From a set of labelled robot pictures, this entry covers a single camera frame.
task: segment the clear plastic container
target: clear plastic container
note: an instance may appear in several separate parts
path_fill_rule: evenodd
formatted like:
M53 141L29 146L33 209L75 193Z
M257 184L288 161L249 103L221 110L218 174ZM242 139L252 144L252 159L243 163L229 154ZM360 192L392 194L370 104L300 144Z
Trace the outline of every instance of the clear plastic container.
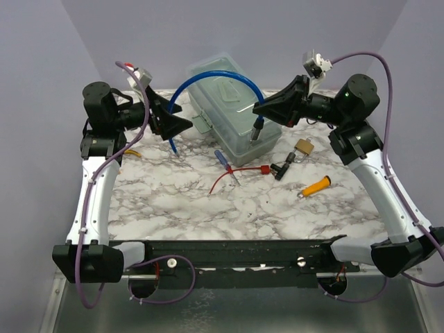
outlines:
M192 77L214 70L245 75L226 53L188 67L187 75ZM250 147L251 130L257 118L252 110L257 97L242 82L226 77L204 78L187 90L191 104L198 113L193 118L195 127L201 133L211 133L237 167L273 149L282 134L279 125L265 119L259 139Z

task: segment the blue tube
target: blue tube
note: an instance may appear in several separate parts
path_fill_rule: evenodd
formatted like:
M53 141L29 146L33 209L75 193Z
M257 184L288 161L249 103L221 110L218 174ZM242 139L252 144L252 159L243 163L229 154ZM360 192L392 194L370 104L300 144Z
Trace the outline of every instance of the blue tube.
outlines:
M188 80L186 80L183 84L181 84L179 86L179 88L176 90L176 92L173 94L173 96L171 97L171 99L169 101L169 104L168 104L169 113L173 112L174 103L178 99L179 95L185 89L187 89L190 85L192 85L196 81L202 80L203 78L211 78L213 76L224 76L226 78L233 78L233 79L238 80L242 83L245 83L256 94L259 104L262 104L264 102L264 97L262 96L260 89L249 78L246 78L245 76L238 74L238 73L234 73L232 71L204 71L203 73L199 73L199 74L193 76L192 78L189 78ZM262 120L263 116L257 116L257 118L259 120ZM169 140L169 144L171 145L171 149L173 150L173 152L177 155L178 150L176 148L176 145L174 144L173 139Z

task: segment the gray wall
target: gray wall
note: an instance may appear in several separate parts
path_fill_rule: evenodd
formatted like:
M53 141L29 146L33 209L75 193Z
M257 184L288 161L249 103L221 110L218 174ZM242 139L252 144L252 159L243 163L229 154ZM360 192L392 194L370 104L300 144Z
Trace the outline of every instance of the gray wall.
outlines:
M380 53L393 74L393 117L389 157L412 199L434 225L444 226L444 2L410 0ZM374 62L368 72L378 86L382 104L372 124L380 135L386 116L386 79ZM425 279L444 280L444 263L434 257L425 263ZM428 289L438 315L444 307L444 288ZM441 316L442 331L444 318Z
M262 88L281 88L303 73L302 54L326 57L377 51L406 0L62 0L102 78L123 87L116 59L154 75L173 89L185 67L227 51ZM349 61L326 86L366 71L371 60Z
M82 88L99 74L58 0L0 7L0 332L38 332L80 190Z

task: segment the orange handle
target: orange handle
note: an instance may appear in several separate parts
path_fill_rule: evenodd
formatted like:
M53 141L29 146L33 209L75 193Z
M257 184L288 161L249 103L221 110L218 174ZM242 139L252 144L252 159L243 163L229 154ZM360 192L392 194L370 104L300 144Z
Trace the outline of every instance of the orange handle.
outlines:
M329 176L325 176L320 182L317 182L311 186L308 186L306 189L303 189L301 194L303 196L311 196L312 194L322 190L326 189L332 184L332 181L330 180Z

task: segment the white marble tabletop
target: white marble tabletop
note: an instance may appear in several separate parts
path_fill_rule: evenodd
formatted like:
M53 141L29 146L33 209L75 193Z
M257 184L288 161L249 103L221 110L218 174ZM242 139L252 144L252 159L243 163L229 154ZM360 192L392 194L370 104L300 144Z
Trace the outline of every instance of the white marble tabletop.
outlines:
M169 99L172 92L160 94ZM179 116L195 115L186 93L178 103ZM383 233L364 188L330 148L330 129L302 120L282 130L272 151L244 167L282 164L299 139L311 137L314 150L304 163L292 164L280 182L259 171L237 173L242 187L224 177L210 197L210 187L225 172L214 156L220 148L216 141L191 128L175 139L177 158L168 142L147 130L133 147L142 158L123 158L111 201L111 239L325 239ZM296 196L325 175L332 180L330 188L304 199Z

